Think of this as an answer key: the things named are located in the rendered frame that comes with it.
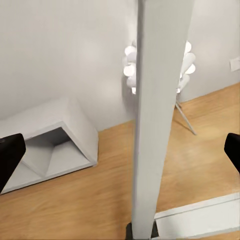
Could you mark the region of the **camera tripod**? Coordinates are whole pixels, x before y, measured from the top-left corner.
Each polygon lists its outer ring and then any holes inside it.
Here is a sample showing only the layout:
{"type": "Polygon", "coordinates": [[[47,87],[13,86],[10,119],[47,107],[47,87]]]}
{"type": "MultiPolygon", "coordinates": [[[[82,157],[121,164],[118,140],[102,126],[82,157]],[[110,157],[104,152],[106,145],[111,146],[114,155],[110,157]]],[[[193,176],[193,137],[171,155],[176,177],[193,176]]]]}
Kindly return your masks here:
{"type": "Polygon", "coordinates": [[[240,231],[240,192],[156,213],[194,0],[138,0],[132,222],[126,240],[240,231]]]}

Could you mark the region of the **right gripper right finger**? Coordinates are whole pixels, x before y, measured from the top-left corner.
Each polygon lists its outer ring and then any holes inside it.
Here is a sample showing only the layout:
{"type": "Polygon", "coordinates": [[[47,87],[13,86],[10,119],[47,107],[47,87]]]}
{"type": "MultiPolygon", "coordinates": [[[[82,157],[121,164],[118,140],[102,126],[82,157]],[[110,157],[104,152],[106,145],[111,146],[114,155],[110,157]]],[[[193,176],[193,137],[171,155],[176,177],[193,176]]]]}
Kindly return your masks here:
{"type": "Polygon", "coordinates": [[[240,173],[240,135],[228,133],[224,151],[240,173]]]}

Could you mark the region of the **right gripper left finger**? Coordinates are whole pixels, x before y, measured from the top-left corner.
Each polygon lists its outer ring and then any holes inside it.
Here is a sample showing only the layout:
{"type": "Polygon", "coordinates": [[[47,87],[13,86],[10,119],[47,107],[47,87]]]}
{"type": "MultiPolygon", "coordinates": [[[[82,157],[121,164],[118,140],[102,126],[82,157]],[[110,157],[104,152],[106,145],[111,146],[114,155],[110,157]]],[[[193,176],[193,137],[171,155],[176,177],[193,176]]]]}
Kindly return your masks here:
{"type": "Polygon", "coordinates": [[[22,133],[0,138],[0,193],[26,152],[22,133]]]}

